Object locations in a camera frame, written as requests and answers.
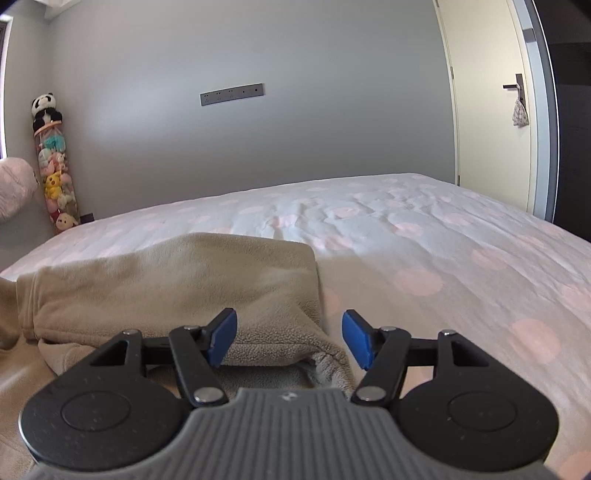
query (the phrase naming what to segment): door handle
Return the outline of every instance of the door handle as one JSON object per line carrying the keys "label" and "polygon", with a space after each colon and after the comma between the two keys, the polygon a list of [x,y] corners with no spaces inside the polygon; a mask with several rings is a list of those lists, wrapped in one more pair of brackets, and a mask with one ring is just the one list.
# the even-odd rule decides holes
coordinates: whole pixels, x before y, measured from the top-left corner
{"label": "door handle", "polygon": [[511,83],[509,85],[503,85],[505,90],[517,90],[517,95],[519,96],[519,101],[523,105],[523,108],[527,111],[527,106],[525,103],[525,86],[523,83],[523,74],[516,73],[515,80],[517,83]]}

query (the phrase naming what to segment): cream door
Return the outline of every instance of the cream door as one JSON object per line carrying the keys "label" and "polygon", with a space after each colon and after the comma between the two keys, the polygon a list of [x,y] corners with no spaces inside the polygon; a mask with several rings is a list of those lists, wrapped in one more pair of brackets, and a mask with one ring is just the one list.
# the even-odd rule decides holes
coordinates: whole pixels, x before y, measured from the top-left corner
{"label": "cream door", "polygon": [[[459,184],[528,210],[535,106],[528,101],[531,72],[512,0],[436,2],[453,72]],[[503,88],[516,84],[516,74],[524,79],[532,124],[522,128],[512,120],[518,91]]]}

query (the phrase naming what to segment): bed sheet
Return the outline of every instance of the bed sheet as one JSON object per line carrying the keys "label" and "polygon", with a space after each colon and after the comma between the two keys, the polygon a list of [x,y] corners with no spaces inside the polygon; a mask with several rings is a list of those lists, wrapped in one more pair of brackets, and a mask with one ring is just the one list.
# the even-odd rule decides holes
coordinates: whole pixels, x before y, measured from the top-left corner
{"label": "bed sheet", "polygon": [[[304,242],[325,331],[344,310],[415,337],[457,330],[557,407],[548,465],[591,470],[591,244],[513,207],[417,174],[318,180],[155,206],[83,225],[1,276],[131,252],[189,232]],[[410,369],[406,389],[428,378]],[[362,373],[356,370],[361,378]]]}

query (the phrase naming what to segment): pink pillow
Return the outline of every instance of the pink pillow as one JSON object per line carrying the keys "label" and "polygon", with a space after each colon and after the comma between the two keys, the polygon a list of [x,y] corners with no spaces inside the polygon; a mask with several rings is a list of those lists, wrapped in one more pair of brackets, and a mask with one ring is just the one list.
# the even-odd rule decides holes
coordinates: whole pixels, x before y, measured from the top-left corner
{"label": "pink pillow", "polygon": [[35,194],[35,171],[21,158],[0,158],[0,223],[14,216]]}

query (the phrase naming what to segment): panda head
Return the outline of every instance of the panda head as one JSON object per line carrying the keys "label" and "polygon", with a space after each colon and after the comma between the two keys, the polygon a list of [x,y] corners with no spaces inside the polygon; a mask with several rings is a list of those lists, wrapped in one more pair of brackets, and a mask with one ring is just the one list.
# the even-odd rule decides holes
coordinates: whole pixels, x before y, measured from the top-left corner
{"label": "panda head", "polygon": [[56,107],[56,98],[53,96],[53,93],[46,93],[45,95],[41,95],[33,100],[33,107],[31,108],[31,112],[33,116],[35,116],[41,110],[45,110],[46,108],[55,108]]}

